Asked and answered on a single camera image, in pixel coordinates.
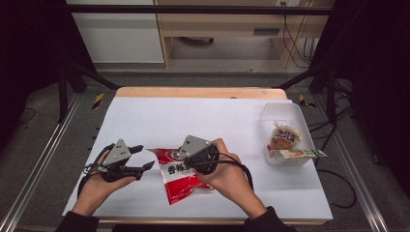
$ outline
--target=cabinet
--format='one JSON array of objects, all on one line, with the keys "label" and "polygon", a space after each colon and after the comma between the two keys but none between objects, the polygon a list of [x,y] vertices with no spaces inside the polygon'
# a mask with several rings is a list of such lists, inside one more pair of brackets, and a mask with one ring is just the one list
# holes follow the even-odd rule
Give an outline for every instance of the cabinet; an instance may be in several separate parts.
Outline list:
[{"label": "cabinet", "polygon": [[[153,5],[150,0],[67,0],[68,4]],[[73,14],[94,63],[163,63],[155,14]]]},{"label": "cabinet", "polygon": [[[264,6],[274,7],[276,0],[155,0],[156,5],[203,5],[203,6]],[[334,0],[301,0],[299,7],[332,7]],[[284,30],[284,15],[250,14],[158,14],[158,22],[164,61],[168,67],[174,37],[270,37],[274,43],[283,68],[287,68],[295,43],[300,38],[320,38],[326,24],[326,15],[289,15]]]}]

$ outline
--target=packaged bread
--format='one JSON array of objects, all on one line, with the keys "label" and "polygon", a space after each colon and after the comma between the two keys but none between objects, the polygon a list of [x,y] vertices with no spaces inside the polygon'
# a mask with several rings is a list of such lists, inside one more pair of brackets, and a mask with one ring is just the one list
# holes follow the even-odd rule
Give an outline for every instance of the packaged bread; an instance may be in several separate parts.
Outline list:
[{"label": "packaged bread", "polygon": [[299,133],[284,125],[276,125],[269,139],[268,150],[292,150],[302,140]]}]

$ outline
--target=red snack bag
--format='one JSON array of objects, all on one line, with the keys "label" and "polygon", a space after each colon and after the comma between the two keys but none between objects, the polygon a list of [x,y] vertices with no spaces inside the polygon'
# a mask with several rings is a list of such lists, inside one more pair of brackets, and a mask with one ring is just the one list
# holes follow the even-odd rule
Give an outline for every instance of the red snack bag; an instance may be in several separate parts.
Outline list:
[{"label": "red snack bag", "polygon": [[198,180],[196,171],[187,168],[183,159],[176,159],[173,156],[178,150],[162,148],[147,150],[157,156],[169,205],[189,196],[195,189],[212,189]]}]

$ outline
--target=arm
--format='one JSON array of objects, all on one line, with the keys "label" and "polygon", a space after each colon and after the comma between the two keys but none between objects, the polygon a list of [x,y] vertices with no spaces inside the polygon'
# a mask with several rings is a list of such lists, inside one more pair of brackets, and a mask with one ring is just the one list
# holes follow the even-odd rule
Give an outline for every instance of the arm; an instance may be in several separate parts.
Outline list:
[{"label": "arm", "polygon": [[[214,141],[222,154],[240,161],[235,154],[229,153],[222,139]],[[229,160],[226,156],[220,156],[220,160]],[[248,231],[295,231],[294,228],[286,226],[275,213],[274,208],[266,208],[259,197],[250,188],[244,171],[231,164],[218,164],[217,169],[209,174],[197,174],[198,179],[212,186],[220,194],[237,204],[249,217],[245,221]]]},{"label": "arm", "polygon": [[[99,163],[103,161],[107,154],[108,152],[102,155]],[[96,231],[99,219],[91,217],[91,215],[96,212],[112,192],[127,186],[133,181],[135,181],[135,177],[125,177],[108,183],[99,172],[92,173],[78,196],[73,209],[67,212],[56,231]]]}]

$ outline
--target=metal bracket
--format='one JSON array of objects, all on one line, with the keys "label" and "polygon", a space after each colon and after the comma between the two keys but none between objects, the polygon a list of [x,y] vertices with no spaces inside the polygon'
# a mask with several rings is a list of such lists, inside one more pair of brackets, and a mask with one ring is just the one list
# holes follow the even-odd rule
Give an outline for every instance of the metal bracket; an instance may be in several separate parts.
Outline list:
[{"label": "metal bracket", "polygon": [[111,149],[102,163],[103,167],[109,167],[110,164],[126,160],[131,156],[130,149],[127,147],[123,139],[119,139],[118,142]]},{"label": "metal bracket", "polygon": [[209,148],[212,143],[208,140],[188,135],[177,153],[178,158],[190,158],[193,155]]}]

